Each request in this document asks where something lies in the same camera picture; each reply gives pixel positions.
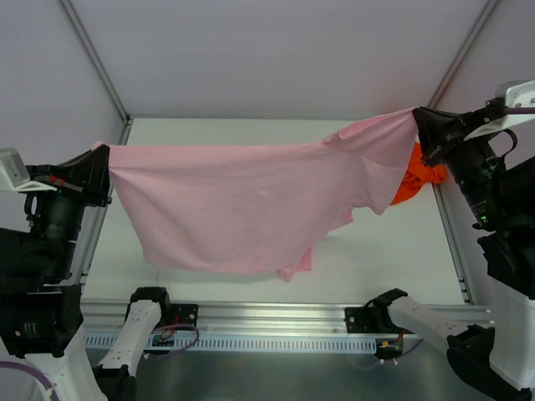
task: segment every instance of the white wall panel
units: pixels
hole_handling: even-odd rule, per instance
[[[438,108],[459,113],[479,109],[485,100],[494,97],[496,85],[514,79],[535,79],[533,37],[527,34],[533,26],[533,15],[533,0],[503,2]],[[535,124],[522,125],[515,131],[520,145],[507,157],[508,166],[535,155]],[[506,150],[510,145],[507,138],[492,143],[498,150]],[[446,203],[454,213],[454,229],[476,300],[490,304],[493,290],[482,250],[476,243],[476,238],[485,234],[471,228],[475,219],[455,183],[449,180],[443,188]]]
[[[132,114],[346,118],[425,104],[484,0],[74,0]]]
[[[0,5],[0,147],[54,164],[96,140],[116,141],[120,120],[55,1]],[[24,197],[0,192],[0,226],[26,231]],[[6,358],[0,347],[0,359]],[[23,373],[0,372],[2,399],[29,399]]]

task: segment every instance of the metal beam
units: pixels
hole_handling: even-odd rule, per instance
[[[74,33],[79,39],[80,44],[82,45],[82,48],[85,51],[85,54],[91,62],[91,65],[93,66],[100,81],[102,82],[104,90],[110,98],[111,103],[115,106],[115,109],[117,110],[117,113],[119,113],[119,116],[123,120],[123,122],[125,124],[128,124],[130,116],[128,115],[128,113],[126,113],[125,106],[123,105],[123,102],[117,94],[117,91],[115,90],[115,87],[111,82],[110,76],[106,72],[102,61],[100,60],[100,57],[97,51],[95,50],[94,45],[91,42],[87,31],[85,30],[84,25],[82,24],[82,20],[80,19],[78,13],[76,12],[76,9],[74,8],[74,5],[71,3],[70,0],[57,0],[57,2],[61,10],[63,11],[65,17],[69,21],[71,28],[74,30]]]
[[[457,76],[461,66],[465,63],[466,57],[473,49],[474,43],[477,41],[484,27],[488,24],[492,15],[494,15],[501,3],[504,2],[502,0],[487,0],[479,14],[477,14],[476,20],[462,41],[461,46],[455,54],[455,57],[451,60],[450,65],[442,76],[442,79],[436,88],[435,93],[433,93],[433,96],[427,104],[427,107],[434,109],[441,102],[442,98],[444,98],[444,95],[450,88],[451,83]]]

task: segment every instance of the fabric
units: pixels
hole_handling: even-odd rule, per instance
[[[385,211],[415,136],[408,109],[306,145],[111,145],[110,175],[150,264],[289,281],[354,206]]]
[[[422,153],[420,144],[415,144],[410,155],[407,172],[401,181],[400,188],[395,194],[392,205],[404,202],[416,195],[427,182],[440,184],[448,178],[446,169],[442,165],[428,167],[421,162]]]

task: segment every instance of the table surface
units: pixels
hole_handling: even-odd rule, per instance
[[[321,140],[348,121],[135,119],[129,145],[285,145]],[[354,223],[313,249],[313,270],[284,282],[276,272],[238,277],[152,266],[117,196],[108,207],[85,298],[128,299],[137,287],[166,287],[193,302],[363,303],[398,287],[427,304],[462,304],[432,187],[382,216],[355,209]]]

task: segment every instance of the red-orange fabric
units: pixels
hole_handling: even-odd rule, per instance
[[[448,177],[446,169],[442,165],[438,165],[437,167],[424,166],[421,162],[421,157],[420,144],[415,144],[412,155],[410,155],[409,166],[407,167],[403,181],[401,181],[400,188],[397,194],[395,194],[392,205],[412,198],[426,182],[440,184]]]

